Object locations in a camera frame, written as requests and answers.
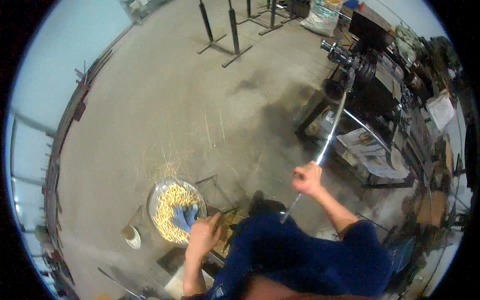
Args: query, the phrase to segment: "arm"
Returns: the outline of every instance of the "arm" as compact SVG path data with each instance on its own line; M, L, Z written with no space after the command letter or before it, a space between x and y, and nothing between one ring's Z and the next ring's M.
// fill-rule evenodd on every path
M303 167L296 167L293 170L293 187L302 194L311 196L324 208L338 236L343 239L344 230L357 222L358 218L320 184L321 175L322 168L312 161Z
M202 261L220 238L219 227L221 213L198 219L190 230L190 241L185 253L185 274L183 294L193 296L206 293L205 279L202 274Z

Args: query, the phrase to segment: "forearm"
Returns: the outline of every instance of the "forearm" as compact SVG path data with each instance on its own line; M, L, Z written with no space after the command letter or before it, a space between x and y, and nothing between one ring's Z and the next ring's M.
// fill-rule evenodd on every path
M357 222L358 218L340 204L324 187L319 188L312 197L324 208L338 236L343 239L344 229Z
M203 294L206 291L205 279L202 274L202 260L190 259L185 260L185 273L183 277L183 294L192 296Z

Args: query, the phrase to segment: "hand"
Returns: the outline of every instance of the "hand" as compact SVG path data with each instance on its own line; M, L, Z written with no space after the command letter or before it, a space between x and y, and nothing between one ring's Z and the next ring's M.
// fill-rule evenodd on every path
M222 228L219 226L220 212L214 216L197 219L190 230L190 241L185 253L189 261L201 262L208 252L215 247Z
M292 176L293 187L304 195L314 196L323 189L320 184L322 168L313 161L303 167L296 167Z

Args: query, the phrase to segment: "concrete floor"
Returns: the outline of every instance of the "concrete floor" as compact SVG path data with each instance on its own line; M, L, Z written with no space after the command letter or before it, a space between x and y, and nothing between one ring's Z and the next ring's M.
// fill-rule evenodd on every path
M204 2L214 36L230 32L227 1ZM245 2L233 5L243 20ZM134 278L132 285L157 272L154 261L165 249L134 250L120 231L164 175L195 182L217 174L234 202L257 189L286 205L295 198L291 171L312 153L296 140L293 120L334 64L322 39L297 21L260 31L239 26L240 48L253 48L224 69L228 55L196 53L207 40L198 1L178 0L115 46L61 155L60 238L81 299L124 294L97 267ZM231 35L221 42L232 48ZM334 169L326 168L323 183L348 208L367 207ZM331 228L312 201L300 202L293 216L312 235Z

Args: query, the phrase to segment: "workshop wall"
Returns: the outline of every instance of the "workshop wall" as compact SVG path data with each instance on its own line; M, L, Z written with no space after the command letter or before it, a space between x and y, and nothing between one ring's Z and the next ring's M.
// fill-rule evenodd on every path
M119 0L60 0L31 40L11 95L4 152L9 196L15 218L27 230L30 255L41 255L32 231L45 224L45 182L52 138L77 86L81 71L97 59L131 21ZM30 257L38 271L48 266ZM51 277L42 277L54 292Z
M61 0L31 42L12 108L56 130L77 79L131 21L119 0Z
M427 40L433 36L448 37L435 13L424 0L364 0L359 2L372 8L393 27L400 25L401 18L418 36L424 36Z

